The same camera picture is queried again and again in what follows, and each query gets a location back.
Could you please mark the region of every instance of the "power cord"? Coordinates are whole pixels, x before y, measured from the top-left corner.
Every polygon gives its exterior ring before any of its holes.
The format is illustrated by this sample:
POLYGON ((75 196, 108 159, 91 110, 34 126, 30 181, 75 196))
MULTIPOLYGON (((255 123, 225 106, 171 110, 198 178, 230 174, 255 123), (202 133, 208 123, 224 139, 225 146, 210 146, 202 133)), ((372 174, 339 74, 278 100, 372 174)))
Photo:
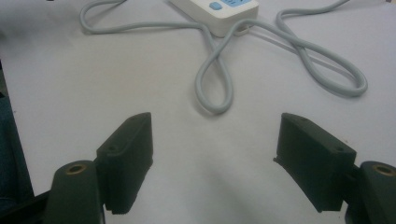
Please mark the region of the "power cord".
POLYGON ((279 28, 276 28, 273 25, 270 25, 268 23, 262 22, 262 21, 257 21, 257 20, 252 20, 252 19, 246 19, 246 20, 241 20, 237 22, 228 32, 228 34, 224 37, 222 42, 218 45, 216 45, 213 36, 210 34, 209 29, 198 22, 137 22, 137 23, 132 23, 132 24, 127 24, 127 25, 122 25, 122 26, 116 26, 116 27, 111 27, 111 28, 93 28, 88 23, 85 21, 85 15, 87 12, 97 6, 101 5, 106 5, 106 4, 120 4, 125 2, 126 0, 108 0, 108 1, 95 1, 92 3, 87 4, 85 7, 80 12, 79 15, 79 21, 87 32, 94 34, 94 35, 101 35, 101 34, 114 34, 118 32, 123 32, 127 30, 132 30, 132 29, 138 29, 138 28, 148 28, 148 27, 171 27, 171 28, 191 28, 191 29, 198 29, 201 30, 204 33, 204 36, 206 38, 206 41, 209 43, 210 48, 212 48, 212 53, 209 55, 209 57, 205 60, 205 62, 202 64, 201 68, 199 69, 196 79, 195 79, 195 93, 197 95, 197 98, 201 105, 208 110, 209 112, 213 114, 221 114, 226 112, 232 102, 233 102, 233 83, 232 79, 230 76, 230 73, 228 72, 224 61, 221 59, 220 54, 224 50, 224 48, 227 46, 227 44, 230 42, 231 38, 233 37, 233 34, 239 29, 239 27, 244 27, 247 25, 255 25, 258 27, 261 27, 262 29, 265 29, 275 35, 278 35, 285 40, 289 41, 297 50, 299 56, 301 57, 305 67, 307 68, 308 72, 311 74, 314 79, 319 82, 324 88, 334 92, 338 93, 344 96, 348 97, 355 97, 355 96, 360 96, 364 94, 367 91, 368 84, 367 80, 364 76, 364 74, 351 62, 348 60, 342 58, 341 56, 338 56, 337 54, 329 51, 328 49, 325 49, 321 46, 315 45, 313 43, 310 43, 308 41, 302 40, 298 38, 292 30, 286 25, 285 22, 283 22, 283 17, 285 15, 289 14, 294 14, 294 15, 313 15, 313 14, 320 14, 320 13, 325 13, 331 10, 336 9, 337 7, 340 7, 344 3, 348 2, 349 0, 340 0, 328 7, 323 7, 323 8, 317 8, 317 9, 299 9, 299 8, 294 8, 294 9, 286 9, 280 11, 277 16, 276 16, 276 25, 279 28), (344 67, 350 75, 352 75, 355 79, 356 82, 356 87, 355 88, 350 88, 348 86, 341 85, 339 83, 336 83, 329 78, 325 77, 322 75, 319 70, 314 66, 314 63, 311 61, 311 58, 309 57, 308 53, 306 52, 306 49, 311 49, 331 60, 334 62, 340 64, 342 67, 344 67), (202 89, 202 84, 203 84, 203 79, 204 75, 209 68, 210 64, 212 64, 214 61, 217 61, 219 64, 220 68, 220 74, 222 75, 222 78, 224 79, 225 82, 225 99, 221 105, 213 105, 205 96, 203 89, 202 89))

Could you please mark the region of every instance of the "dark fabric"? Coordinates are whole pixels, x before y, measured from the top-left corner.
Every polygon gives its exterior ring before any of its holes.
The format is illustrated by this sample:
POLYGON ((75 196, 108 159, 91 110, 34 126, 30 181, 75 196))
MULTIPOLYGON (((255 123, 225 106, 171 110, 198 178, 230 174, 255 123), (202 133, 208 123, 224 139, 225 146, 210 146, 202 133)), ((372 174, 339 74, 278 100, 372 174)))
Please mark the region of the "dark fabric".
POLYGON ((0 98, 0 213, 34 197, 8 97, 0 98))

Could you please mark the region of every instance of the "white power strip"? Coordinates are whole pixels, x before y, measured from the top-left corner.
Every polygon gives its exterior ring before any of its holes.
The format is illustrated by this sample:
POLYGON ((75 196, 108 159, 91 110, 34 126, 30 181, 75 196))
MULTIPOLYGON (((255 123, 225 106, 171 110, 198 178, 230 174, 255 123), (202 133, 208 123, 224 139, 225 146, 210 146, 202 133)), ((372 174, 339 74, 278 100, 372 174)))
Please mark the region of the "white power strip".
MULTIPOLYGON (((217 37, 226 36, 230 28, 242 19, 256 19, 259 3, 256 0, 170 0, 195 21, 205 24, 217 37)), ((243 27, 236 35, 245 34, 243 27)))

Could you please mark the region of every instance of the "blue button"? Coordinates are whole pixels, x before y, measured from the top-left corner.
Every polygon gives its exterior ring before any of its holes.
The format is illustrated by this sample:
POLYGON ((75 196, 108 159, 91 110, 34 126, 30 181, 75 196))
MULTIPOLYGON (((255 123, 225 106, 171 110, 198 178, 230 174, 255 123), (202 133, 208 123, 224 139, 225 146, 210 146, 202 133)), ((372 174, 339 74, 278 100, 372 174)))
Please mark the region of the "blue button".
POLYGON ((220 10, 220 9, 222 9, 221 4, 218 3, 218 2, 212 2, 209 6, 210 6, 213 10, 220 10))

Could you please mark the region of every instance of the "white tabletop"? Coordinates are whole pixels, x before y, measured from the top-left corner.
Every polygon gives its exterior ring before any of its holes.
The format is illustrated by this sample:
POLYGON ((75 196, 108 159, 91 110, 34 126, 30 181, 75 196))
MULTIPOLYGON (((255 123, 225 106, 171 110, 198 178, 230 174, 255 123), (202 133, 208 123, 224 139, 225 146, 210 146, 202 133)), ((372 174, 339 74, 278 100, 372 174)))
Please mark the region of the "white tabletop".
MULTIPOLYGON (((346 142, 357 150, 358 165, 396 165, 396 5, 353 0, 331 13, 286 20, 299 37, 359 67, 369 82, 362 97, 324 90, 295 54, 266 41, 282 40, 252 28, 222 54, 235 96, 227 113, 213 116, 194 95, 195 74, 209 52, 198 31, 87 35, 78 13, 89 2, 0 3, 0 58, 35 194, 50 189, 64 164, 93 160, 125 119, 146 111, 154 164, 132 211, 107 213, 107 223, 345 223, 345 206, 317 214, 273 162, 283 112, 346 142)), ((260 20, 273 22, 284 8, 332 2, 260 0, 260 20)), ((188 20, 166 0, 99 7, 87 19, 96 27, 188 20)), ((205 91, 219 103, 223 88, 211 71, 205 91)))

